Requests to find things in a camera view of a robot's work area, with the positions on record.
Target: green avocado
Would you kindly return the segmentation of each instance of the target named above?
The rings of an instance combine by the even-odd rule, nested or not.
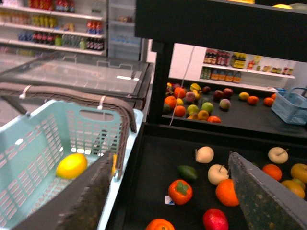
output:
[[[196,181],[198,178],[196,170],[188,165],[178,166],[180,176],[186,181]]]

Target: yellow lemon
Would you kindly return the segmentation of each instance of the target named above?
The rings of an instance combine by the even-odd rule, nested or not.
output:
[[[183,105],[184,104],[184,102],[181,98],[177,98],[176,100],[177,100],[177,105]]]
[[[249,98],[249,94],[247,92],[242,92],[239,94],[240,100],[246,101]]]
[[[273,5],[273,7],[283,8],[283,9],[293,9],[291,6],[285,5],[285,4],[277,4],[277,5]]]
[[[87,167],[87,159],[84,154],[73,153],[65,157],[59,163],[56,176],[64,179],[74,179],[85,171]]]

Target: glass lid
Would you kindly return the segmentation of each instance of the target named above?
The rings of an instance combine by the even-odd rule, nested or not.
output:
[[[0,81],[73,88],[105,95],[137,95],[149,63],[56,52],[2,74]]]

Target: white cable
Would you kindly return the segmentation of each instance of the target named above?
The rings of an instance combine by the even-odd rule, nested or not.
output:
[[[194,53],[194,49],[195,49],[195,46],[193,46],[193,48],[192,48],[192,50],[191,50],[191,53],[190,53],[190,59],[189,59],[189,62],[188,62],[187,68],[186,68],[186,72],[184,73],[184,75],[183,75],[183,79],[182,79],[182,81],[181,81],[181,86],[180,86],[181,88],[182,88],[182,86],[183,86],[184,79],[186,78],[186,75],[187,75],[188,69],[189,69],[190,64],[191,64],[191,61],[192,61],[192,57],[193,57],[193,53]],[[169,126],[171,126],[171,125],[172,125],[172,122],[173,122],[173,120],[174,120],[174,116],[175,116],[175,110],[173,110],[172,119],[171,119],[171,121],[169,122]]]

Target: gray basket handle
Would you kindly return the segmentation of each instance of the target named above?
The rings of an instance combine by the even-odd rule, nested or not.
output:
[[[289,95],[290,95],[290,93],[292,93],[292,91],[294,91],[294,90],[297,90],[297,89],[300,89],[300,90],[307,90],[307,88],[305,88],[305,87],[293,87],[293,88],[291,88],[286,94],[285,94],[285,98],[288,98],[289,97]]]

